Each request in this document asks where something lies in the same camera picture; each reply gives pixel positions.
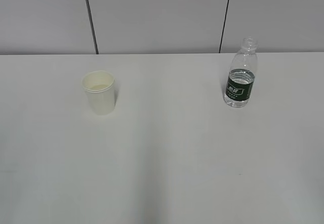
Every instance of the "green label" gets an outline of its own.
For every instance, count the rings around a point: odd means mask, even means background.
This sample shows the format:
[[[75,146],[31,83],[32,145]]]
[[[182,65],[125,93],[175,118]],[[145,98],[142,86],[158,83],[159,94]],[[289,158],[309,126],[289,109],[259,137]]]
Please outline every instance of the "green label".
[[[226,95],[235,101],[245,101],[249,99],[253,82],[249,84],[239,84],[228,78]]]

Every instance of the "clear plastic bottle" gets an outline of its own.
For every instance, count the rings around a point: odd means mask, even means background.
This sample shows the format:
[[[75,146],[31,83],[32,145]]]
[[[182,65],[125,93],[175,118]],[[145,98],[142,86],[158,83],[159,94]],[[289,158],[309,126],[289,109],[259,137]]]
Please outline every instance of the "clear plastic bottle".
[[[232,61],[224,94],[225,103],[231,107],[241,108],[249,101],[258,67],[256,49],[257,41],[245,38]]]

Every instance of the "white table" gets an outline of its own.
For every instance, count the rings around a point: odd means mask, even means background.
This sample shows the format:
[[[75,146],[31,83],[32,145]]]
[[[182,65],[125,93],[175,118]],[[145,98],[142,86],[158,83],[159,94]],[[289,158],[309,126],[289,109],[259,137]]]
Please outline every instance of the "white table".
[[[233,54],[0,56],[0,223],[323,224],[323,57],[259,54],[233,109]],[[101,117],[80,84],[98,69]]]

